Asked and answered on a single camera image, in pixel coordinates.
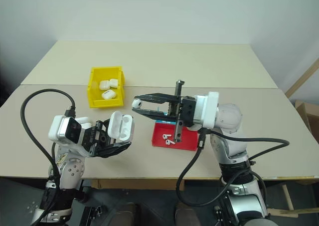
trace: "yellow bin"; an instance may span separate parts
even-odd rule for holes
[[[101,80],[117,79],[118,88],[112,88],[116,93],[114,99],[105,100],[102,98],[103,90],[99,89]],[[91,69],[90,81],[88,84],[88,100],[90,108],[106,108],[124,105],[124,74],[121,66],[114,67],[93,67]]]

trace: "red tray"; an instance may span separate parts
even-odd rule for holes
[[[197,131],[190,131],[186,127],[183,127],[182,129],[182,142],[167,145],[163,139],[163,134],[171,135],[168,139],[173,141],[174,129],[175,125],[173,124],[155,123],[152,145],[180,150],[195,151],[197,149]]]

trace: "dark floor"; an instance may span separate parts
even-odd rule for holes
[[[294,207],[296,209],[315,207],[312,186],[303,186],[286,182]],[[92,226],[107,226],[117,208],[127,202],[141,205],[142,226],[173,226],[174,206],[177,203],[175,191],[162,190],[95,190],[85,188],[90,195],[88,206],[105,205],[108,212],[97,217]],[[186,184],[189,200],[206,201],[218,192],[216,183],[203,186],[202,183]],[[0,179],[0,225],[29,225],[35,207],[39,205],[42,190],[22,185],[8,179]],[[271,208],[287,209],[281,184],[268,187],[268,205]],[[78,226],[84,205],[73,203],[73,214],[69,226]],[[195,209],[202,226],[213,226],[216,219],[213,206]],[[317,214],[299,215],[299,218],[271,217],[279,226],[318,226]]]

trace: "floor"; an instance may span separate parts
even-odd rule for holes
[[[303,186],[295,182],[286,182],[296,209],[315,207],[312,186]],[[161,190],[96,190],[86,187],[90,195],[87,206],[105,205],[108,212],[97,217],[92,226],[107,226],[117,208],[127,202],[141,205],[141,226],[173,226],[174,206],[177,203],[175,191]],[[39,205],[42,190],[26,186],[8,179],[0,179],[0,225],[29,225],[35,207]],[[215,196],[218,192],[216,182],[188,182],[186,196],[189,200],[202,202]],[[281,184],[268,186],[268,205],[271,208],[287,209]],[[75,201],[69,226],[78,226],[84,205]],[[202,226],[213,226],[216,219],[213,206],[195,209]],[[319,226],[317,214],[300,215],[299,218],[271,217],[279,226]]]

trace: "beige table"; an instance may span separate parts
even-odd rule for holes
[[[86,84],[90,68],[113,65],[123,66],[125,107],[88,108]],[[258,158],[253,169],[262,177],[318,177],[317,142],[249,45],[92,41],[58,41],[0,108],[0,175],[47,177],[48,161],[25,133],[19,110],[22,101],[32,92],[57,88],[74,97],[78,117],[104,120],[114,110],[121,110],[132,114],[136,122],[131,147],[109,159],[87,159],[85,178],[177,178],[194,152],[151,146],[154,122],[131,111],[135,95],[154,92],[173,94],[172,87],[177,79],[186,81],[183,95],[219,91],[220,103],[237,104],[244,115],[243,127],[247,137],[274,137],[291,142],[284,149]],[[68,106],[65,97],[47,93],[30,101],[26,109],[32,131],[47,150],[51,147],[47,132],[52,119],[63,114]],[[160,109],[167,110],[167,105]],[[249,143],[248,152],[253,155],[273,145]],[[219,176],[220,170],[207,140],[198,162],[186,177],[217,179]]]

